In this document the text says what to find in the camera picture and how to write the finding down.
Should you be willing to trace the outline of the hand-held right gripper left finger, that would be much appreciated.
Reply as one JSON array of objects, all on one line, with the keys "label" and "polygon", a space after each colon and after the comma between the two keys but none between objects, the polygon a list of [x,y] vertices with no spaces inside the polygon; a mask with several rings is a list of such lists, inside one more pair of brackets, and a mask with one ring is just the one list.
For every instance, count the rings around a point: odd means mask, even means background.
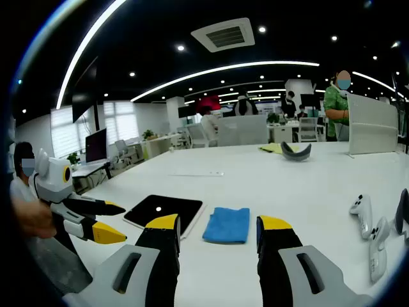
[{"label": "hand-held right gripper left finger", "polygon": [[180,234],[178,214],[150,221],[136,244],[117,250],[83,291],[63,301],[67,306],[174,306]]}]

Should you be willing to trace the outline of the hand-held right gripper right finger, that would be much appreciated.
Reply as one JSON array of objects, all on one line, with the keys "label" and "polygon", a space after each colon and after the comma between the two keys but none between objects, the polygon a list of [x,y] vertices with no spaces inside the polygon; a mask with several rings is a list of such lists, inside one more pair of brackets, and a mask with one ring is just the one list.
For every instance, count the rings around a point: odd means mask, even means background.
[{"label": "hand-held right gripper right finger", "polygon": [[288,222],[261,215],[256,224],[263,306],[371,306],[372,297],[351,290],[342,270],[303,245]]}]

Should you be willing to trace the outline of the person's left hand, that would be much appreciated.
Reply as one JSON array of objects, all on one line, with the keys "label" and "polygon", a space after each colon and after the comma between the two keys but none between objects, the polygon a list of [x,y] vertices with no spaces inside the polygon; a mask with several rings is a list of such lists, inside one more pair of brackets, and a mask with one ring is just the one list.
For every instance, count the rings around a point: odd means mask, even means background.
[{"label": "person's left hand", "polygon": [[52,212],[41,200],[26,201],[12,197],[12,206],[26,237],[49,239],[57,234]]}]

